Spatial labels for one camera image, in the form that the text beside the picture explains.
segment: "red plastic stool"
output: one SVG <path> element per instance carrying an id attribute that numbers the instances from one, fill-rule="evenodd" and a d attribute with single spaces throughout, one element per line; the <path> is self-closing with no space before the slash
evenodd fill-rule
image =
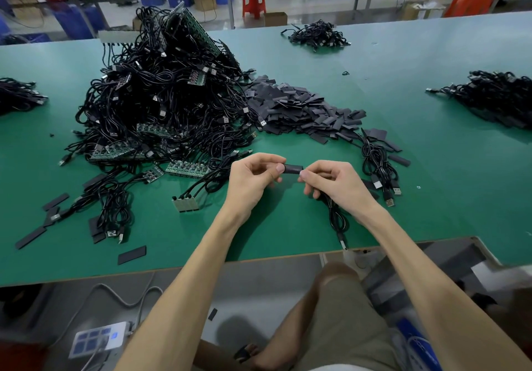
<path id="1" fill-rule="evenodd" d="M 261 11 L 266 12 L 266 1 L 262 0 L 259 3 L 259 0 L 242 0 L 242 18 L 249 12 L 255 16 L 255 19 L 259 19 L 261 16 Z"/>
<path id="2" fill-rule="evenodd" d="M 487 14 L 493 0 L 453 0 L 443 18 Z"/>

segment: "shorts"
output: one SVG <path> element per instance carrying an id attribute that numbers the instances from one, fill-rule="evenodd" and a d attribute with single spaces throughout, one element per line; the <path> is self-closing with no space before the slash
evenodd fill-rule
<path id="1" fill-rule="evenodd" d="M 351 364 L 372 371 L 400 371 L 388 326 L 359 281 L 337 277 L 320 290 L 294 371 Z"/>

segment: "person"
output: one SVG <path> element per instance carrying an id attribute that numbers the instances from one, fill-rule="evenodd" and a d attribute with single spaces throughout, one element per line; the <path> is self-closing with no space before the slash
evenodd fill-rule
<path id="1" fill-rule="evenodd" d="M 356 272 L 328 263 L 262 352 L 240 364 L 201 340 L 214 285 L 236 231 L 286 159 L 257 153 L 231 166 L 227 197 L 212 225 L 134 333 L 116 371 L 399 370 L 387 326 L 365 297 Z M 303 193 L 327 193 L 368 228 L 388 254 L 443 370 L 524 371 L 532 362 L 450 280 L 379 205 L 347 162 L 316 161 L 301 171 Z"/>

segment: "power strip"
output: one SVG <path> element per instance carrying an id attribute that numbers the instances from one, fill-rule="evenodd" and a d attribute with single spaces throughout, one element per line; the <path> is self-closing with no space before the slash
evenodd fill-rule
<path id="1" fill-rule="evenodd" d="M 131 334 L 132 322 L 120 322 L 117 324 L 97 327 L 76 333 L 68 358 L 84 357 L 93 354 L 102 340 L 108 339 L 101 351 L 116 349 L 124 344 Z"/>

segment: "green table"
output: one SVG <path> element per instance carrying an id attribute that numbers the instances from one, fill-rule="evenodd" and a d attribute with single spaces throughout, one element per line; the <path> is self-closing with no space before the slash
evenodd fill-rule
<path id="1" fill-rule="evenodd" d="M 427 87 L 462 83 L 469 70 L 532 75 L 532 13 L 350 25 L 352 45 L 313 53 L 291 45 L 280 28 L 211 32 L 226 42 L 243 69 L 278 83 L 307 87 L 338 107 L 365 109 L 367 128 L 388 130 L 409 168 L 397 166 L 403 196 L 389 209 L 415 241 L 479 236 L 505 265 L 532 262 L 532 134 L 484 122 L 459 104 L 427 95 Z M 221 206 L 225 189 L 203 208 L 177 213 L 171 196 L 192 180 L 165 175 L 131 187 L 135 223 L 122 245 L 92 244 L 87 220 L 99 205 L 50 227 L 22 250 L 14 244 L 43 223 L 41 206 L 63 192 L 72 199 L 99 171 L 82 157 L 59 167 L 63 148 L 80 129 L 74 114 L 89 82 L 101 75 L 98 40 L 0 47 L 0 76 L 32 80 L 50 102 L 29 113 L 0 117 L 0 285 L 27 284 L 182 266 Z M 343 71 L 350 75 L 342 76 Z M 259 133 L 255 151 L 307 166 L 345 160 L 361 168 L 360 150 L 342 140 L 321 145 L 307 135 Z M 238 232 L 227 260 L 252 260 L 339 250 L 322 203 L 306 198 L 296 177 L 268 190 Z M 375 239 L 354 220 L 349 247 Z M 118 266 L 117 255 L 147 245 L 147 255 Z"/>

